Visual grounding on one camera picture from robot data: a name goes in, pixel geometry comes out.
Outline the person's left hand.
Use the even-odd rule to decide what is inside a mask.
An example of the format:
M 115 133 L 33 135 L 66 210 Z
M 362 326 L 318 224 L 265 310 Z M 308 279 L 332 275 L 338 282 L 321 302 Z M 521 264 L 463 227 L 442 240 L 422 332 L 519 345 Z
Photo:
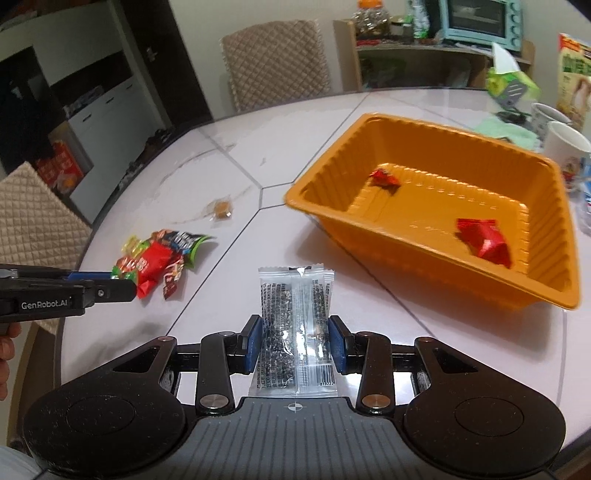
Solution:
M 0 400 L 4 401 L 8 396 L 8 379 L 10 368 L 8 361 L 15 356 L 14 339 L 22 331 L 20 323 L 11 323 L 8 325 L 7 333 L 0 336 Z

